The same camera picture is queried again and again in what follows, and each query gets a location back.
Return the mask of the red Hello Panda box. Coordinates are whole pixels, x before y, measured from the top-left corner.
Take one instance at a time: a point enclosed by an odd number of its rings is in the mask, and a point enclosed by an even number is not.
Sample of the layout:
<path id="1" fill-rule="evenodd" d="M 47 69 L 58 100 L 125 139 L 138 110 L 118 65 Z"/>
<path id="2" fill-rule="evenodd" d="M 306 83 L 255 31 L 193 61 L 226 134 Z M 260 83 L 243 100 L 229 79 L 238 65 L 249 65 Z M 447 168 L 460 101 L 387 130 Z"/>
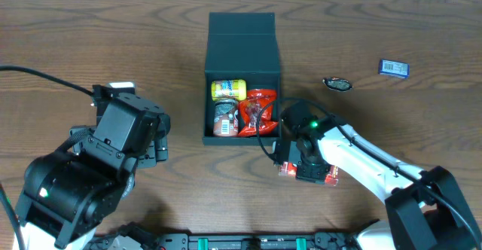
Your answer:
<path id="1" fill-rule="evenodd" d="M 336 186 L 338 183 L 338 167 L 330 164 L 312 166 L 299 162 L 298 164 L 284 162 L 279 167 L 279 176 L 292 177 L 299 181 L 315 184 Z"/>

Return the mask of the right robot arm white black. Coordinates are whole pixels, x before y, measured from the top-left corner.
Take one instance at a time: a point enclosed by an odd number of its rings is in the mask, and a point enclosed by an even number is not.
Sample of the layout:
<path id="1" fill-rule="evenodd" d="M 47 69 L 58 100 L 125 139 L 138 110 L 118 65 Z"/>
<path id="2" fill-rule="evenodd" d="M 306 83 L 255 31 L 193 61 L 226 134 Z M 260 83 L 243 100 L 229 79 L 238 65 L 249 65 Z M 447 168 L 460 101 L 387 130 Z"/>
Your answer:
<path id="1" fill-rule="evenodd" d="M 325 183 L 338 167 L 386 207 L 387 221 L 358 232 L 360 249 L 479 249 L 481 231 L 455 177 L 445 168 L 405 163 L 361 137 L 340 117 L 318 118 L 300 100 L 281 113 L 292 138 L 274 146 L 278 163 L 293 163 L 296 178 Z"/>

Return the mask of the small blue barcode box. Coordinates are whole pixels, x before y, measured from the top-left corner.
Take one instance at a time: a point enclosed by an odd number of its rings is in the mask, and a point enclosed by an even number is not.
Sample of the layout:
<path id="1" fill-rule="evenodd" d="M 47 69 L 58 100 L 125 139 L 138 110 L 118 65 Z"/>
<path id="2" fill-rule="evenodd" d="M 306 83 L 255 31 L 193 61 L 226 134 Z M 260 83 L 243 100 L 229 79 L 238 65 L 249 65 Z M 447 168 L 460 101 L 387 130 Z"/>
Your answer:
<path id="1" fill-rule="evenodd" d="M 379 62 L 378 73 L 380 75 L 406 79 L 410 75 L 410 66 L 404 62 L 381 59 Z"/>

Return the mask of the black gift box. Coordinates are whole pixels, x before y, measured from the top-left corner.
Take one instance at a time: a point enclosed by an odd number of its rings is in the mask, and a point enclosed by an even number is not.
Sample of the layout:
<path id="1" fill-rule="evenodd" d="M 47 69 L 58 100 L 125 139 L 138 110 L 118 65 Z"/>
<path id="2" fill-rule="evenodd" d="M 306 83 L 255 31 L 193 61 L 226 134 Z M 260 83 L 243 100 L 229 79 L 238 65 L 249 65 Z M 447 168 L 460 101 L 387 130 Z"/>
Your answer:
<path id="1" fill-rule="evenodd" d="M 281 95 L 281 64 L 274 13 L 209 14 L 205 62 L 204 145 L 258 145 L 252 137 L 218 137 L 213 134 L 215 102 L 213 81 L 243 79 L 247 89 L 274 89 Z"/>

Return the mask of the small dark snack wrapper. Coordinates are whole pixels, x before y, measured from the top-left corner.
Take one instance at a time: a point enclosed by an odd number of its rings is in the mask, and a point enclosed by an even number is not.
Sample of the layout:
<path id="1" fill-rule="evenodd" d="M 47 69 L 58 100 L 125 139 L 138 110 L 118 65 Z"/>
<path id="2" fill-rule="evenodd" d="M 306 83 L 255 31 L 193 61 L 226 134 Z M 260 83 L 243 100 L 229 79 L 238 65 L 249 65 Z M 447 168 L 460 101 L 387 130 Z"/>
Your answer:
<path id="1" fill-rule="evenodd" d="M 352 89 L 352 85 L 344 78 L 329 77 L 324 78 L 323 83 L 330 90 L 336 90 L 338 92 L 346 92 Z"/>

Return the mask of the red Pringles can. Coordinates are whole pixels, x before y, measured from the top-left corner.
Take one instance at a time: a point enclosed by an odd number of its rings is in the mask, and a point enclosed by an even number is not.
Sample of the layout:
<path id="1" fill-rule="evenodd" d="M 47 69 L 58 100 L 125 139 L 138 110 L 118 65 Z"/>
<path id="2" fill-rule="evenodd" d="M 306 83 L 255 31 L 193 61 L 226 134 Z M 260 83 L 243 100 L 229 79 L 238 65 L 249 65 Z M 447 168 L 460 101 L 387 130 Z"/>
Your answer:
<path id="1" fill-rule="evenodd" d="M 223 99 L 215 103 L 213 135 L 235 137 L 239 132 L 238 102 L 235 99 Z"/>

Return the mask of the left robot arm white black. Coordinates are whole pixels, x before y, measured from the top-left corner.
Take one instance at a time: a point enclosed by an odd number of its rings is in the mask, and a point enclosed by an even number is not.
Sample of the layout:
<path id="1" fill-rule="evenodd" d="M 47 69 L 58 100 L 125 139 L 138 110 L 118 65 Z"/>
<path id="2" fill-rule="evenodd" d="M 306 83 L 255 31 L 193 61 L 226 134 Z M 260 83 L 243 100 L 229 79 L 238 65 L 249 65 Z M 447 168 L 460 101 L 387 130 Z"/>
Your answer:
<path id="1" fill-rule="evenodd" d="M 142 161 L 167 159 L 170 117 L 130 82 L 95 85 L 94 127 L 74 127 L 27 167 L 15 206 L 5 195 L 16 249 L 84 249 L 102 220 L 132 191 Z"/>

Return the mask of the orange Hacks candy bag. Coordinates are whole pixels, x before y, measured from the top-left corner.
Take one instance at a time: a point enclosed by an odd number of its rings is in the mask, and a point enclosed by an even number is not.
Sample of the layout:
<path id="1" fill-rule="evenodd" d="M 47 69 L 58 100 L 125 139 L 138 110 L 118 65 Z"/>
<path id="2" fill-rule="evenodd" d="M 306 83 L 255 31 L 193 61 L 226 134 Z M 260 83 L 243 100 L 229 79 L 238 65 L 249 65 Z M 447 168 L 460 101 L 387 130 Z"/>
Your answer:
<path id="1" fill-rule="evenodd" d="M 277 92 L 272 89 L 253 89 L 247 91 L 247 98 L 239 103 L 239 113 L 244 127 L 238 136 L 255 136 L 272 133 L 278 123 L 272 120 L 273 105 Z"/>

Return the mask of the yellow Mentos bottle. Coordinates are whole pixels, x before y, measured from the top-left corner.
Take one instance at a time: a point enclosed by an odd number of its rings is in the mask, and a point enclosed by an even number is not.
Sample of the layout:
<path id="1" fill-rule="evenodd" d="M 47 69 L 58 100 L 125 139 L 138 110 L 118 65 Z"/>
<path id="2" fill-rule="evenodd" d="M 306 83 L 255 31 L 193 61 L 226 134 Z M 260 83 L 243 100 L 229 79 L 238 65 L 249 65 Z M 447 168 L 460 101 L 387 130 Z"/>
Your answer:
<path id="1" fill-rule="evenodd" d="M 235 99 L 243 101 L 247 98 L 247 85 L 243 79 L 218 80 L 211 83 L 212 99 Z"/>

